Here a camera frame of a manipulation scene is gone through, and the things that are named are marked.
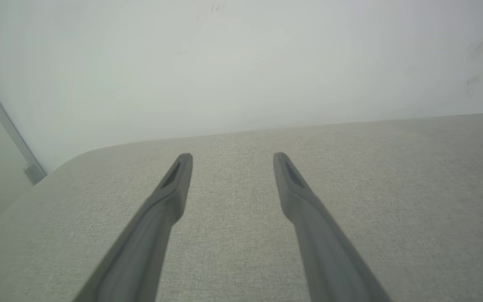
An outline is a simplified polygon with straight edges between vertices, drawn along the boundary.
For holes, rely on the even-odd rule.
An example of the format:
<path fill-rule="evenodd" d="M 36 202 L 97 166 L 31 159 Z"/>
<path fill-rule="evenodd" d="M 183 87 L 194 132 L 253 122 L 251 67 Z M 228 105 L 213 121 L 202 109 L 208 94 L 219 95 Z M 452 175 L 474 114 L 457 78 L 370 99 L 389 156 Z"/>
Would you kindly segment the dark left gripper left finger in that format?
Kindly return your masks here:
<path fill-rule="evenodd" d="M 174 224 L 184 214 L 193 157 L 180 154 L 73 302 L 155 302 Z"/>

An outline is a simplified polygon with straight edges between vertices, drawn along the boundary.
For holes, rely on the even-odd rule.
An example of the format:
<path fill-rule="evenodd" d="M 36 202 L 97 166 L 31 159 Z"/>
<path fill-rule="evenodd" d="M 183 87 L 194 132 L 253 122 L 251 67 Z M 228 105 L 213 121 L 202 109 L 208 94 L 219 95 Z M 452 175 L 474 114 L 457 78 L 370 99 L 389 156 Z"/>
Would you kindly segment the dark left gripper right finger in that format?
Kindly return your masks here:
<path fill-rule="evenodd" d="M 311 302 L 391 302 L 290 158 L 273 157 L 280 205 L 293 224 Z"/>

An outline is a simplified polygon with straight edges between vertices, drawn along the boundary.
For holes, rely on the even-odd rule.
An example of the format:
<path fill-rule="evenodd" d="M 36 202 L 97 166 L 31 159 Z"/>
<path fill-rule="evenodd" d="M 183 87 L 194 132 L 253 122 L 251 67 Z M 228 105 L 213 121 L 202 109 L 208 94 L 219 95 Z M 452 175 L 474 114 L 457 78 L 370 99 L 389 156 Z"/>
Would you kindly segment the grey metal frame bar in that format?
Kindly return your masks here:
<path fill-rule="evenodd" d="M 24 166 L 23 172 L 32 183 L 32 185 L 37 185 L 41 180 L 43 180 L 47 174 L 44 169 L 37 161 L 29 146 L 23 140 L 21 134 L 18 132 L 14 123 L 9 118 L 4 107 L 0 103 L 0 123 L 10 136 L 11 140 L 20 151 L 21 155 L 25 158 L 26 164 Z"/>

